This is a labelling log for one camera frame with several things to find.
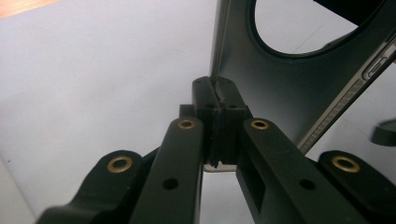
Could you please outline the white table cover board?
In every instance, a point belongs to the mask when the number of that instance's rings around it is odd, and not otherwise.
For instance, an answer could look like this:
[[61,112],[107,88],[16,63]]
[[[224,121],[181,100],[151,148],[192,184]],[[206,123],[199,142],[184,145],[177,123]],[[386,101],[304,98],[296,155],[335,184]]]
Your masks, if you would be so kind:
[[[109,152],[153,150],[209,74],[216,0],[60,0],[1,18],[33,3],[0,0],[0,224],[68,203]],[[289,53],[355,28],[313,0],[259,0],[257,13],[270,47]],[[396,64],[308,157],[340,147],[396,184],[396,147],[369,140],[395,117]],[[254,223],[234,173],[204,175],[200,223]]]

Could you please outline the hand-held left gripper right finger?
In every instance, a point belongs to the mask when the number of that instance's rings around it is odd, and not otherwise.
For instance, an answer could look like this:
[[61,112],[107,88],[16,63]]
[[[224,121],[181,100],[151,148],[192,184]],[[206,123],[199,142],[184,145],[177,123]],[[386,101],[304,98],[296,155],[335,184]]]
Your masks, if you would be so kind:
[[242,122],[251,117],[251,113],[230,79],[220,77],[215,83],[215,94],[219,100],[215,116],[215,158],[222,164],[235,165],[239,154],[236,146],[237,133]]

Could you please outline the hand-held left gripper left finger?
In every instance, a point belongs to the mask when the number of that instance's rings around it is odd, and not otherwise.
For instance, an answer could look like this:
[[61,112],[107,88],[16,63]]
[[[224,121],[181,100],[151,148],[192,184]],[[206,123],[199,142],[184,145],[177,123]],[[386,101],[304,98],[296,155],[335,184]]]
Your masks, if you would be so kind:
[[199,77],[192,82],[192,103],[181,105],[181,117],[194,117],[204,124],[205,164],[218,165],[217,149],[219,100],[209,77]]

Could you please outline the silver phone case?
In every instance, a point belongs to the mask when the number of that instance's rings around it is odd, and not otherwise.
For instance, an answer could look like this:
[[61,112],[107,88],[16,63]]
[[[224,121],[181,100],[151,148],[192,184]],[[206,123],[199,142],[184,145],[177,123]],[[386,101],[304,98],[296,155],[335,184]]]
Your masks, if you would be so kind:
[[218,0],[211,78],[303,153],[396,59],[396,0]]

